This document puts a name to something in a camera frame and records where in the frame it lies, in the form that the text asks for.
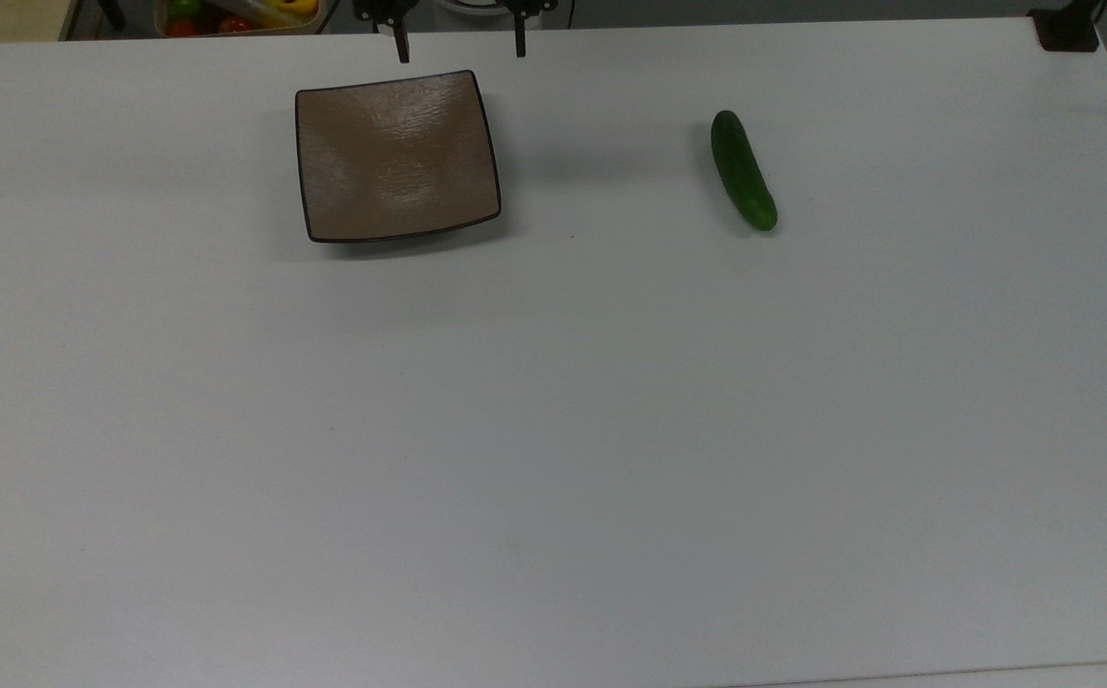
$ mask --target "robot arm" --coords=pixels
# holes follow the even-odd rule
[[[404,17],[408,10],[416,8],[418,0],[353,0],[353,17],[360,21],[371,22],[377,28],[385,24],[391,28],[396,39],[396,52],[401,62],[408,62],[408,34],[404,28]],[[515,53],[523,58],[527,54],[526,32],[524,22],[528,18],[538,17],[541,11],[557,9],[558,0],[499,0],[501,6],[510,10],[515,17]]]

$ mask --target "brown plate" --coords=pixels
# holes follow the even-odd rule
[[[299,91],[294,119],[312,240],[397,239],[501,213],[470,71]]]

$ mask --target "green cucumber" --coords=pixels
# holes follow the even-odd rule
[[[714,115],[710,145],[714,152],[714,165],[718,166],[718,175],[723,177],[723,188],[727,188],[736,209],[755,229],[773,229],[778,224],[775,197],[769,195],[762,168],[757,166],[744,123],[732,110]]]

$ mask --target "yellow pepper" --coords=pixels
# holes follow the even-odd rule
[[[277,0],[275,7],[294,14],[313,14],[320,9],[320,0]]]

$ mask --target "table surface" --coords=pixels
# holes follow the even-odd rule
[[[1107,688],[1107,665],[797,684],[797,688]]]
[[[1015,18],[513,48],[0,47],[0,685],[1107,661],[1106,53]],[[501,217],[306,239],[294,91],[456,69]]]

